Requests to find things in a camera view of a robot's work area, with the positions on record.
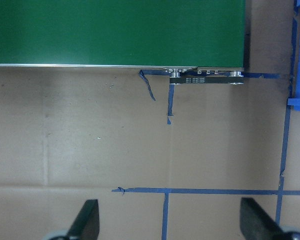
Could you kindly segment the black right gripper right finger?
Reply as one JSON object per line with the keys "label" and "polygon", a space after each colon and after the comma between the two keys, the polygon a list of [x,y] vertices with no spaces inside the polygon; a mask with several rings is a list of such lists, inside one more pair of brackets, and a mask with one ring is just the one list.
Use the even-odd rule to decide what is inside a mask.
{"label": "black right gripper right finger", "polygon": [[246,240],[277,240],[284,231],[251,197],[240,200],[239,227]]}

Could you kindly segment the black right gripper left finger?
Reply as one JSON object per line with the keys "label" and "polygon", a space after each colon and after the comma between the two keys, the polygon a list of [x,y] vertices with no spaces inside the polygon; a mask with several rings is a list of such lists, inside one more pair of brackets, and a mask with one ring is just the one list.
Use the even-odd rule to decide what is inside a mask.
{"label": "black right gripper left finger", "polygon": [[65,237],[67,240],[97,240],[99,233],[99,203],[97,199],[88,199],[83,204]]}

